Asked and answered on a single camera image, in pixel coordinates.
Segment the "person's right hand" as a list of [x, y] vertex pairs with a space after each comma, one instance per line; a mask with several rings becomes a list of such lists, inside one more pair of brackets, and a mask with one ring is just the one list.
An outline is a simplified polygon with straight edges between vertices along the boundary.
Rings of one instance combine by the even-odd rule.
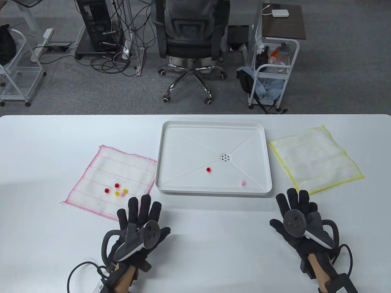
[[[309, 201], [309, 193], [306, 190], [300, 190], [297, 192], [295, 188], [290, 188], [287, 190], [286, 194], [278, 194], [276, 196], [276, 201], [282, 216], [285, 216], [285, 214], [291, 209], [299, 210], [305, 216], [307, 216], [310, 212], [318, 211], [317, 204]], [[280, 220], [271, 219], [269, 224], [290, 246], [297, 251], [300, 258], [308, 259], [313, 269], [320, 267], [317, 256], [323, 257], [329, 254], [326, 248], [312, 239], [291, 236], [285, 230], [284, 225]]]

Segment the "person's left hand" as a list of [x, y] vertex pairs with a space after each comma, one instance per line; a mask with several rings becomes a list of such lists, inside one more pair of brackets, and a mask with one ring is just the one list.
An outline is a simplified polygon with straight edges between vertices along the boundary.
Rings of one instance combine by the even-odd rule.
[[102, 256], [106, 257], [106, 265], [116, 264], [121, 270], [134, 267], [148, 272], [151, 265], [148, 255], [170, 234], [169, 227], [159, 228], [158, 221], [162, 211], [159, 201], [152, 202], [151, 196], [145, 194], [140, 200], [132, 197], [128, 201], [128, 211], [119, 209], [119, 230], [108, 232], [106, 238], [119, 236], [110, 253], [102, 248]]

